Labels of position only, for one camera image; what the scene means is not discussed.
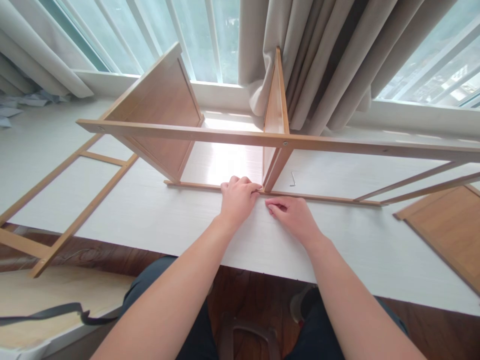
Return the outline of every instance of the window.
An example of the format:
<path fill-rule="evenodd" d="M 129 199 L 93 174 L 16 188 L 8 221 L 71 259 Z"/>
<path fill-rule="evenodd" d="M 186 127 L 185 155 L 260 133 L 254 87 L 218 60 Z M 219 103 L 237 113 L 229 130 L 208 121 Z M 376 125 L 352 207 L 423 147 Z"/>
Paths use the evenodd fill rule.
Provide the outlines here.
<path fill-rule="evenodd" d="M 240 0 L 56 0 L 111 71 L 141 75 L 175 42 L 191 80 L 237 84 Z"/>
<path fill-rule="evenodd" d="M 378 95 L 379 99 L 475 107 L 480 95 L 480 1 L 461 0 Z"/>

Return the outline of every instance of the dark pants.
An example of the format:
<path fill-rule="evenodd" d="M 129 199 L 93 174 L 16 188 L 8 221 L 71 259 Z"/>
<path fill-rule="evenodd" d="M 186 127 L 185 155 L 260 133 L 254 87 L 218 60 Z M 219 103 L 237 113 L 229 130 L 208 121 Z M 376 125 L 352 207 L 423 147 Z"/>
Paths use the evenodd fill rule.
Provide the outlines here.
<path fill-rule="evenodd" d="M 165 256 L 150 264 L 131 284 L 123 300 L 121 314 L 148 289 L 148 287 L 175 261 Z M 392 320 L 407 334 L 407 328 L 385 304 L 378 300 Z M 193 327 L 183 344 L 177 359 L 218 359 L 217 346 L 212 333 L 207 301 L 203 303 Z M 344 359 L 327 311 L 320 300 L 312 307 L 292 352 L 285 359 Z"/>

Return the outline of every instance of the curtain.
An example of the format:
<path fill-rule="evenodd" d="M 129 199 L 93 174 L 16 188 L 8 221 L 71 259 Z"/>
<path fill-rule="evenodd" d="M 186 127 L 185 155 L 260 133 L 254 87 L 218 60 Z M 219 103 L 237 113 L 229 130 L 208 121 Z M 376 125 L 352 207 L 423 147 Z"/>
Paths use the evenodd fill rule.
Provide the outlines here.
<path fill-rule="evenodd" d="M 52 95 L 93 96 L 82 80 L 45 44 L 8 0 L 0 0 L 0 53 Z M 2 90 L 32 92 L 32 87 L 5 59 L 0 60 Z"/>
<path fill-rule="evenodd" d="M 455 2 L 241 0 L 238 83 L 262 116 L 280 46 L 290 129 L 340 130 L 369 109 Z"/>

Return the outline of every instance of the finger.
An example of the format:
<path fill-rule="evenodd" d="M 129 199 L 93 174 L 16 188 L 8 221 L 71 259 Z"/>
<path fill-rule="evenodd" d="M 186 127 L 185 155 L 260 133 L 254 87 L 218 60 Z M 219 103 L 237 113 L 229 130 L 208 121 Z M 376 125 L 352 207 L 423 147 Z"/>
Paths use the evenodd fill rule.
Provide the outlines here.
<path fill-rule="evenodd" d="M 255 190 L 261 189 L 262 185 L 257 184 L 255 182 L 251 182 L 251 183 L 248 184 L 248 188 L 251 192 L 254 192 Z"/>
<path fill-rule="evenodd" d="M 282 220 L 283 217 L 286 215 L 282 210 L 279 209 L 278 206 L 276 206 L 275 204 L 270 204 L 268 205 L 268 208 L 271 210 L 271 212 L 273 213 L 273 216 L 276 217 L 277 219 L 279 220 Z"/>
<path fill-rule="evenodd" d="M 294 197 L 290 196 L 279 196 L 279 197 L 271 197 L 265 200 L 265 204 L 268 206 L 270 204 L 274 205 L 282 205 L 286 208 L 289 208 L 292 200 L 294 200 Z"/>
<path fill-rule="evenodd" d="M 259 198 L 260 194 L 258 192 L 252 192 L 251 195 L 250 195 L 250 201 L 252 202 L 252 204 L 255 204 L 255 202 L 257 201 L 257 199 Z"/>
<path fill-rule="evenodd" d="M 240 180 L 239 177 L 233 175 L 233 176 L 230 178 L 230 184 L 235 184 L 238 180 Z"/>
<path fill-rule="evenodd" d="M 252 181 L 248 177 L 244 176 L 238 182 L 240 184 L 250 184 Z"/>

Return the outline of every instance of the black strap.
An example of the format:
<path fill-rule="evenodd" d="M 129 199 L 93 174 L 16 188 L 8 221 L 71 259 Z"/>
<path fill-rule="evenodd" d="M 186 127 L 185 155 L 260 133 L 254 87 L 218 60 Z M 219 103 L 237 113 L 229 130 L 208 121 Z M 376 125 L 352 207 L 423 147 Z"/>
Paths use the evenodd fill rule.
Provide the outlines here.
<path fill-rule="evenodd" d="M 39 312 L 36 312 L 29 316 L 4 316 L 0 317 L 0 326 L 6 326 L 10 324 L 20 323 L 29 320 L 45 320 L 54 318 L 63 314 L 78 313 L 80 315 L 81 322 L 85 325 L 105 325 L 115 321 L 117 317 L 89 317 L 90 310 L 84 311 L 82 305 L 79 302 L 71 302 L 68 304 L 54 306 Z"/>

